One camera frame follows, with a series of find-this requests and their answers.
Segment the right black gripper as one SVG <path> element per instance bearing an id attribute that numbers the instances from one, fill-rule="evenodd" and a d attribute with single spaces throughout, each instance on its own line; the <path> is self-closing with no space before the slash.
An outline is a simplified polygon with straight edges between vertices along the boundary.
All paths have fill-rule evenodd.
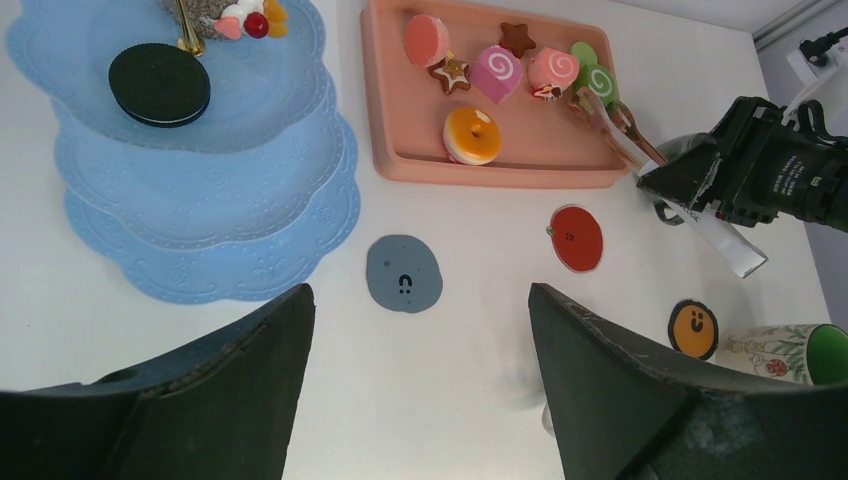
<path id="1" fill-rule="evenodd" d="M 739 99 L 726 119 L 742 130 L 725 135 L 721 161 L 714 135 L 674 162 L 643 175 L 644 193 L 696 212 L 753 227 L 779 214 L 847 229 L 847 135 L 828 126 L 847 113 L 847 30 L 801 42 L 814 81 L 785 107 Z"/>

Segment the black round cookie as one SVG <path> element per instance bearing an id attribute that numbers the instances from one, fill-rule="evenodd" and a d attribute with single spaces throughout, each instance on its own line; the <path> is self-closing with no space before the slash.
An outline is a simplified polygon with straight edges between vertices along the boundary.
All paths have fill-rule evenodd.
<path id="1" fill-rule="evenodd" d="M 211 82 L 190 53 L 162 43 L 143 43 L 120 52 L 108 70 L 110 90 L 134 120 L 158 128 L 192 123 L 206 111 Z"/>

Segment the light pink swirl roll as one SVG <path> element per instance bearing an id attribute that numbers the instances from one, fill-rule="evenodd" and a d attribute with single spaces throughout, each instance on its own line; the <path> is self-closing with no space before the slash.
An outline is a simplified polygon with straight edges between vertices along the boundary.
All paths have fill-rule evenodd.
<path id="1" fill-rule="evenodd" d="M 580 62 L 574 55 L 544 47 L 531 59 L 527 79 L 534 90 L 542 87 L 566 90 L 577 79 L 579 71 Z"/>

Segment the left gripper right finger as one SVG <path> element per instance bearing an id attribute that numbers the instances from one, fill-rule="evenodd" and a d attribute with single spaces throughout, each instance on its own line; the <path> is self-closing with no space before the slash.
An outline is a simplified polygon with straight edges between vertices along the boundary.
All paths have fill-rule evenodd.
<path id="1" fill-rule="evenodd" d="M 528 298 L 569 479 L 843 479 L 847 389 L 688 357 L 544 283 Z"/>

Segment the blue three-tier cake stand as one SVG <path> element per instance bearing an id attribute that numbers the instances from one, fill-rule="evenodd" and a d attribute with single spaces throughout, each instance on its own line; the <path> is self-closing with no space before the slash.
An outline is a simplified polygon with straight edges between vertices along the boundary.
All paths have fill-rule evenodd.
<path id="1" fill-rule="evenodd" d="M 356 137 L 337 112 L 326 31 L 309 1 L 286 1 L 281 39 L 208 40 L 195 57 L 206 111 L 158 128 L 117 104 L 112 60 L 176 47 L 160 1 L 24 1 L 11 61 L 51 100 L 53 163 L 72 229 L 161 301 L 262 301 L 304 282 L 354 228 Z"/>

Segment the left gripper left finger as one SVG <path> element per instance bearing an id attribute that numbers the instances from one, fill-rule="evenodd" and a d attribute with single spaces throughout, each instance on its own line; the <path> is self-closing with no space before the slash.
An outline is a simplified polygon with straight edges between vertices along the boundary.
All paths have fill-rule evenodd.
<path id="1" fill-rule="evenodd" d="M 5 479 L 279 479 L 315 325 L 299 284 L 90 383 L 1 395 Z"/>

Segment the green swirl roll cake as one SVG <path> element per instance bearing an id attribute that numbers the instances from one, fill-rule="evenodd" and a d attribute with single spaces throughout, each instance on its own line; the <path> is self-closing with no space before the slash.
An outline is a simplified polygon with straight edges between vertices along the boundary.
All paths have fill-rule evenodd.
<path id="1" fill-rule="evenodd" d="M 611 73 L 603 65 L 589 63 L 580 67 L 579 74 L 573 84 L 574 92 L 581 88 L 589 88 L 607 107 L 619 97 L 618 84 Z"/>

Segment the dark green ceramic mug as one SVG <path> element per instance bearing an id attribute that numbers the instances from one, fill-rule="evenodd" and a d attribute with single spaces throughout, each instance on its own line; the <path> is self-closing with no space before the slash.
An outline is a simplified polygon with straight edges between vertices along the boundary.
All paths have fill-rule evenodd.
<path id="1" fill-rule="evenodd" d="M 671 163 L 682 157 L 686 152 L 709 139 L 708 133 L 695 133 L 684 135 L 664 142 L 658 147 L 658 151 Z M 663 200 L 658 197 L 651 198 L 657 218 L 665 225 L 679 226 L 685 223 L 678 214 L 673 213 Z"/>

